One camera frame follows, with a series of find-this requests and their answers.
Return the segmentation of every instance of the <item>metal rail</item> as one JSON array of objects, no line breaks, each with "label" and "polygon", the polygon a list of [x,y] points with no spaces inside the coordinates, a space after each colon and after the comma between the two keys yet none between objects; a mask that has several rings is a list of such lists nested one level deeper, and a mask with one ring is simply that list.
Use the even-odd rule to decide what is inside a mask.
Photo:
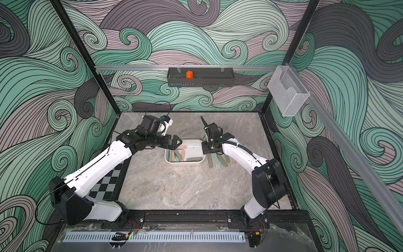
[{"label": "metal rail", "polygon": [[181,67],[219,67],[232,68],[234,71],[250,71],[250,72],[274,72],[277,65],[262,66],[262,65],[95,65],[96,71],[168,71],[168,68],[176,67],[178,70]]}]

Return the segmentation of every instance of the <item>black frame post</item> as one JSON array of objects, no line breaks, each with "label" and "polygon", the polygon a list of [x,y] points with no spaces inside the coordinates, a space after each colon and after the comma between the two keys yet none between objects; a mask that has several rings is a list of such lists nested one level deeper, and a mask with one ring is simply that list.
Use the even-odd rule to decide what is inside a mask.
[{"label": "black frame post", "polygon": [[[302,16],[302,19],[298,25],[298,28],[295,32],[295,35],[293,37],[293,40],[291,41],[290,47],[288,47],[287,53],[284,56],[283,62],[281,65],[285,66],[287,63],[291,62],[291,59],[293,58],[293,55],[301,42],[306,29],[308,28],[308,25],[312,19],[312,16],[314,15],[314,12],[316,10],[316,7],[318,6],[320,0],[310,0],[308,3],[308,6],[305,9],[305,12]],[[273,95],[269,93],[267,95],[266,100],[264,101],[264,104],[262,106],[262,110],[260,111],[263,113],[263,115],[266,113],[270,102],[272,101]]]},{"label": "black frame post", "polygon": [[100,74],[97,73],[95,70],[95,63],[92,60],[90,54],[88,53],[87,49],[84,46],[83,41],[80,39],[77,30],[74,28],[73,23],[71,22],[69,16],[67,15],[66,10],[64,9],[60,0],[50,0],[53,8],[55,9],[57,15],[59,16],[60,20],[62,21],[64,27],[66,28],[67,32],[69,33],[71,39],[73,40],[74,44],[77,46],[78,51],[80,52],[81,56],[83,57],[85,63],[91,70],[92,75],[94,76],[95,80],[97,81],[99,87],[104,92],[106,98],[108,99],[110,105],[112,106],[113,110],[117,115],[120,115],[122,112],[120,111],[117,103],[113,99],[112,94],[110,93],[108,86],[106,85],[104,79]]}]

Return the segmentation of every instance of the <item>white plastic tray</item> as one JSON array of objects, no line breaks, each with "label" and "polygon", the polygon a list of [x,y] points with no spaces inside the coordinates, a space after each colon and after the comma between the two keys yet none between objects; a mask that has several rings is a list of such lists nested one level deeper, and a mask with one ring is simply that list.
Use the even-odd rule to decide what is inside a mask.
[{"label": "white plastic tray", "polygon": [[197,157],[203,157],[203,159],[201,161],[195,161],[195,162],[169,162],[168,161],[168,151],[172,152],[172,150],[165,150],[164,159],[168,164],[175,165],[175,166],[199,165],[205,160],[206,155],[203,154],[201,140],[185,139],[185,140],[182,140],[181,146],[187,146],[187,148],[184,149],[184,151],[185,151],[184,160],[186,160],[188,158],[197,158]]}]

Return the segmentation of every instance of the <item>checkerboard pattern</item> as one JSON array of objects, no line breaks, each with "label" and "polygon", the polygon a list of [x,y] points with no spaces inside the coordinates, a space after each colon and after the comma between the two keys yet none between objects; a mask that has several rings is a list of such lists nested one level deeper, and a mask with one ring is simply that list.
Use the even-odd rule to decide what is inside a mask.
[{"label": "checkerboard pattern", "polygon": [[111,200],[121,171],[122,164],[118,164],[94,185],[88,195],[97,200]]}]

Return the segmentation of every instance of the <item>gray marble surface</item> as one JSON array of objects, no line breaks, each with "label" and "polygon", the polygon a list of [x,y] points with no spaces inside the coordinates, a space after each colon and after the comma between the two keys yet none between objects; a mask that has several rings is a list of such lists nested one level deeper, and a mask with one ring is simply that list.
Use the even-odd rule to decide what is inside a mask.
[{"label": "gray marble surface", "polygon": [[[143,115],[123,113],[115,130],[134,129]],[[149,115],[160,117],[162,113]],[[207,123],[215,122],[224,133],[233,134],[254,153],[273,158],[258,113],[171,112],[173,125],[167,133],[181,139],[202,139],[201,115]],[[224,167],[214,162],[209,168],[206,158],[197,166],[172,166],[164,159],[164,149],[156,148],[132,157],[118,200],[129,209],[240,209],[252,197],[251,185],[251,176],[239,164]],[[287,196],[279,203],[281,209],[291,209]]]}]

